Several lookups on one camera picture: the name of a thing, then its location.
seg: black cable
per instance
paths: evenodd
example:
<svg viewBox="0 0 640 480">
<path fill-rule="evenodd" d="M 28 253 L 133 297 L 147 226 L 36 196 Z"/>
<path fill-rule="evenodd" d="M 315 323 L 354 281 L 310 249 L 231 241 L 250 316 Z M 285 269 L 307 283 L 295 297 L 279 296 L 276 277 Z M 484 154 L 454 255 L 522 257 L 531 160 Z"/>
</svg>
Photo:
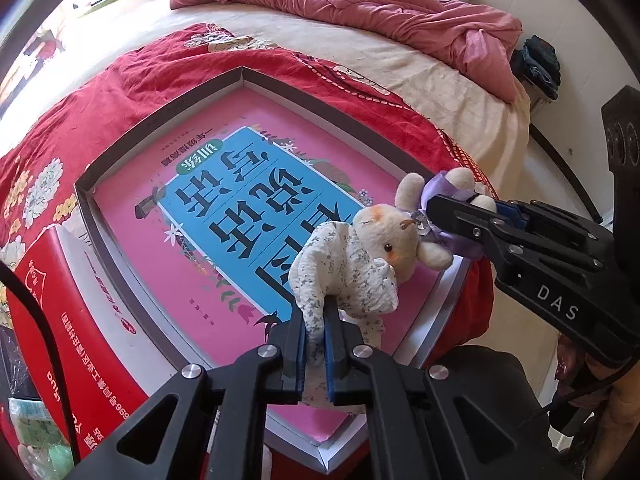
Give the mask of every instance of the black cable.
<svg viewBox="0 0 640 480">
<path fill-rule="evenodd" d="M 60 360 L 60 353 L 58 352 L 58 346 L 56 345 L 56 339 L 51 330 L 51 325 L 40 308 L 38 301 L 36 301 L 29 292 L 29 289 L 27 289 L 20 278 L 2 261 L 0 261 L 0 282 L 4 283 L 6 288 L 24 305 L 44 339 L 44 345 L 47 349 L 49 360 L 51 361 L 52 373 L 56 379 L 58 393 L 60 394 L 60 404 L 62 405 L 62 414 L 65 419 L 66 432 L 69 437 L 69 446 L 71 446 L 71 455 L 73 456 L 74 464 L 78 465 L 80 462 L 80 448 L 78 445 L 78 436 L 76 435 L 76 425 L 74 424 L 74 416 L 71 411 L 69 393 L 66 389 L 62 361 Z"/>
<path fill-rule="evenodd" d="M 523 420 L 518 425 L 518 427 L 520 428 L 520 427 L 524 426 L 525 424 L 531 422 L 535 418 L 538 418 L 543 413 L 550 412 L 551 410 L 556 409 L 558 406 L 561 406 L 562 404 L 564 404 L 566 402 L 570 402 L 571 400 L 578 399 L 579 397 L 583 397 L 585 395 L 592 394 L 593 392 L 601 390 L 601 389 L 605 388 L 606 386 L 609 386 L 610 384 L 615 383 L 619 378 L 621 378 L 623 375 L 625 375 L 629 370 L 631 370 L 631 368 L 633 368 L 636 365 L 636 363 L 638 362 L 638 359 L 640 359 L 640 352 L 636 352 L 636 354 L 634 354 L 631 357 L 631 359 L 629 359 L 629 361 L 626 362 L 626 364 L 622 368 L 620 368 L 620 370 L 618 370 L 617 372 L 614 372 L 609 377 L 605 377 L 604 379 L 596 381 L 596 382 L 590 384 L 589 386 L 585 386 L 584 388 L 580 388 L 579 390 L 575 390 L 575 391 L 571 392 L 570 394 L 566 394 L 566 395 L 564 395 L 562 397 L 558 397 L 557 399 L 555 399 L 552 402 L 548 403 L 546 406 L 543 406 L 539 410 L 536 410 L 535 412 L 533 412 L 531 414 L 531 416 L 529 416 L 525 420 Z"/>
</svg>

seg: plastic bag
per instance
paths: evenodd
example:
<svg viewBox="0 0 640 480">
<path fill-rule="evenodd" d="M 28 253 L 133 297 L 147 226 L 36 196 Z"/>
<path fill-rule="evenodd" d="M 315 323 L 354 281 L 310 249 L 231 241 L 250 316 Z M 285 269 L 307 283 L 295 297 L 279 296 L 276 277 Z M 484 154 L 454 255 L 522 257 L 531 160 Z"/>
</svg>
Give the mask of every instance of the plastic bag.
<svg viewBox="0 0 640 480">
<path fill-rule="evenodd" d="M 74 466 L 71 448 L 41 400 L 9 399 L 18 456 L 35 480 L 62 480 Z"/>
</svg>

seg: plush toy ear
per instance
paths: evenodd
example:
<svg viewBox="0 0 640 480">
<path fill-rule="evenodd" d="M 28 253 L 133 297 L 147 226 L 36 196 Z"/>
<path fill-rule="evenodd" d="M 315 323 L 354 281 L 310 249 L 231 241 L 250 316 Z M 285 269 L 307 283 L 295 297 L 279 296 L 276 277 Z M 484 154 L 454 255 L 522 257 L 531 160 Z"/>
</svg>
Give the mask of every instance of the plush toy ear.
<svg viewBox="0 0 640 480">
<path fill-rule="evenodd" d="M 402 211 L 415 211 L 420 205 L 424 178 L 417 173 L 407 173 L 396 189 L 395 206 Z"/>
<path fill-rule="evenodd" d="M 453 263 L 453 254 L 443 246 L 433 242 L 420 242 L 418 244 L 417 258 L 433 270 L 448 269 Z"/>
<path fill-rule="evenodd" d="M 490 196 L 478 195 L 472 201 L 471 205 L 487 209 L 487 211 L 497 212 L 498 208 L 495 205 L 495 200 Z"/>
<path fill-rule="evenodd" d="M 444 178 L 458 189 L 473 189 L 476 186 L 473 171 L 469 168 L 454 168 Z"/>
<path fill-rule="evenodd" d="M 486 185 L 482 182 L 476 182 L 476 185 L 474 186 L 474 191 L 481 195 L 487 195 L 487 196 L 489 195 L 489 190 L 487 189 Z"/>
</svg>

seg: pink book cover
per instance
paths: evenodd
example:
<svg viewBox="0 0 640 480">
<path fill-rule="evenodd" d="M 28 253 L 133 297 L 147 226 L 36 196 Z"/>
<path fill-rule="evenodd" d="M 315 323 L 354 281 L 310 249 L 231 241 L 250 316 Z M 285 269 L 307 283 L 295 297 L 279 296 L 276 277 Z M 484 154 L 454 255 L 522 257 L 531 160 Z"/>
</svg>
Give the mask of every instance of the pink book cover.
<svg viewBox="0 0 640 480">
<path fill-rule="evenodd" d="M 98 184 L 120 249 L 168 317 L 227 365 L 295 306 L 288 270 L 313 229 L 393 203 L 398 180 L 322 128 L 241 88 L 190 117 Z M 393 353 L 437 273 L 418 266 L 385 316 Z M 324 442 L 345 413 L 273 407 Z"/>
</svg>

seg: folded clothes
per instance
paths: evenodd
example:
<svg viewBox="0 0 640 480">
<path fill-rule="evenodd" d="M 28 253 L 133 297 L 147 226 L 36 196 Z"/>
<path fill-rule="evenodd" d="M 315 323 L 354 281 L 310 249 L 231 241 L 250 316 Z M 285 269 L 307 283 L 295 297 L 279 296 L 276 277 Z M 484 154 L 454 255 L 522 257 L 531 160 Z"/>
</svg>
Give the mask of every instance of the folded clothes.
<svg viewBox="0 0 640 480">
<path fill-rule="evenodd" d="M 536 35 L 525 41 L 524 46 L 529 51 L 529 55 L 546 70 L 556 85 L 560 86 L 560 63 L 553 46 Z"/>
<path fill-rule="evenodd" d="M 525 41 L 522 50 L 513 51 L 510 67 L 514 76 L 528 79 L 549 99 L 558 99 L 560 63 L 556 50 L 545 40 L 533 36 Z"/>
<path fill-rule="evenodd" d="M 558 85 L 540 63 L 531 56 L 527 45 L 522 47 L 522 57 L 525 62 L 525 76 L 540 88 L 547 97 L 558 99 Z"/>
</svg>

